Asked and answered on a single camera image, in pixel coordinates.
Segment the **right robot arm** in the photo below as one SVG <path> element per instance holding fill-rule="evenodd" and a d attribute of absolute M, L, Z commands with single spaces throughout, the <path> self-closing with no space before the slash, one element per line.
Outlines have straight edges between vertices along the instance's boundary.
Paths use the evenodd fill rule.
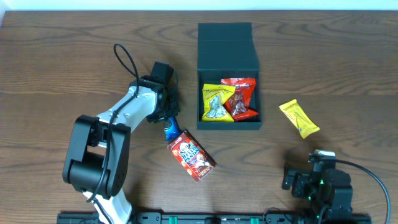
<path fill-rule="evenodd" d="M 309 207 L 290 218 L 291 223 L 367 224 L 371 217 L 354 214 L 353 188 L 349 174 L 338 169 L 303 172 L 285 169 L 282 189 L 308 200 Z"/>

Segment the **blue Oreo cookie pack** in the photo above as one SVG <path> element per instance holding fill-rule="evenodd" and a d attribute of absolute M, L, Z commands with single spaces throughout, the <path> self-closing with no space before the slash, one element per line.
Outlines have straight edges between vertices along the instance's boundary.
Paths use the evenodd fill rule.
<path fill-rule="evenodd" d="M 177 121 L 174 117 L 167 118 L 164 121 L 164 133 L 166 141 L 173 141 L 181 135 Z"/>

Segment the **red jerky snack bag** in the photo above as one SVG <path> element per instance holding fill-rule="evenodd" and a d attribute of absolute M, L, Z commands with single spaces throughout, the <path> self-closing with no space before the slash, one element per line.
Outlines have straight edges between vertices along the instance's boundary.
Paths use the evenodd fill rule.
<path fill-rule="evenodd" d="M 222 85 L 234 86 L 234 94 L 224 104 L 234 121 L 242 121 L 258 115 L 257 111 L 250 109 L 251 97 L 256 87 L 255 78 L 224 78 Z"/>

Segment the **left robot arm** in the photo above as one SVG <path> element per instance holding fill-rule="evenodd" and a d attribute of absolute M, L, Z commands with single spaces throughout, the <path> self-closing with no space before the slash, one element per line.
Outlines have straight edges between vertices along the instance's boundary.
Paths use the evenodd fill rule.
<path fill-rule="evenodd" d="M 164 121 L 178 113 L 170 75 L 145 75 L 96 116 L 79 116 L 73 126 L 62 178 L 95 206 L 101 223 L 129 223 L 133 207 L 123 192 L 130 137 L 142 120 Z"/>

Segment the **yellow seed snack bag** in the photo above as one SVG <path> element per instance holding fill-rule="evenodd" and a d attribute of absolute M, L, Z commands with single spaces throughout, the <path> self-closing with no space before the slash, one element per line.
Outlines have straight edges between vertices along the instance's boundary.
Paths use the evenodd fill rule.
<path fill-rule="evenodd" d="M 203 122 L 233 122 L 234 119 L 224 104 L 234 95 L 235 87 L 231 85 L 204 84 L 202 89 L 204 112 Z"/>

